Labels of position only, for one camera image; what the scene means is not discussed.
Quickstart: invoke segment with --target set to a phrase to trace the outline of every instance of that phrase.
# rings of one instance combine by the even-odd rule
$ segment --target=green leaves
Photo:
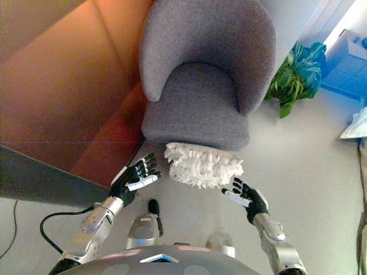
[[[279,99],[279,117],[290,114],[294,102],[312,99],[321,86],[322,69],[326,67],[326,46],[314,43],[311,48],[299,42],[293,46],[270,83],[265,100]]]
[[[285,103],[285,105],[280,108],[279,117],[282,119],[286,117],[287,115],[289,115],[292,111],[292,107],[293,107],[293,102]]]

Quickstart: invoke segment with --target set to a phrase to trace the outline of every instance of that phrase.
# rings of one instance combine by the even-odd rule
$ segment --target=white fringe pillow
[[[171,165],[172,179],[199,188],[229,184],[232,176],[243,174],[242,159],[206,146],[169,143],[165,158]]]

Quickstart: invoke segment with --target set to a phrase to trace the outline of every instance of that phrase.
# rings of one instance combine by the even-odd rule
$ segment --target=gray upholstered chair
[[[149,100],[143,134],[158,143],[244,147],[274,59],[274,26],[258,1],[156,1],[140,45]]]

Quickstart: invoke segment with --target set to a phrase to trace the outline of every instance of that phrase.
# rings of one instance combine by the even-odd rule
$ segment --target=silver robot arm
[[[275,275],[307,275],[300,256],[290,244],[281,223],[272,220],[268,213],[268,203],[259,190],[250,188],[242,180],[235,178],[233,192],[222,189],[228,198],[244,206],[247,219],[256,226],[261,239],[261,247],[269,258]]]
[[[137,189],[160,178],[160,172],[154,170],[156,162],[154,154],[150,154],[133,166],[124,167],[116,175],[111,182],[109,197],[103,203],[96,203],[95,208],[82,221],[78,232],[50,275],[59,274],[99,257],[101,245],[109,236],[117,214],[134,200]]]

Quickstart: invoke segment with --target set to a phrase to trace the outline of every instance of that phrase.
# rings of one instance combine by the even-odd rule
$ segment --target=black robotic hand
[[[110,196],[119,197],[124,202],[124,207],[128,206],[133,202],[137,189],[161,177],[161,173],[154,170],[156,166],[155,155],[149,154],[139,159],[133,166],[122,168],[111,182]]]
[[[246,183],[244,183],[239,178],[234,178],[235,182],[233,183],[233,192],[235,194],[239,194],[242,198],[248,199],[251,202],[246,208],[247,211],[247,220],[253,224],[253,219],[258,213],[268,213],[268,203],[263,195],[256,191],[255,189],[250,188]]]

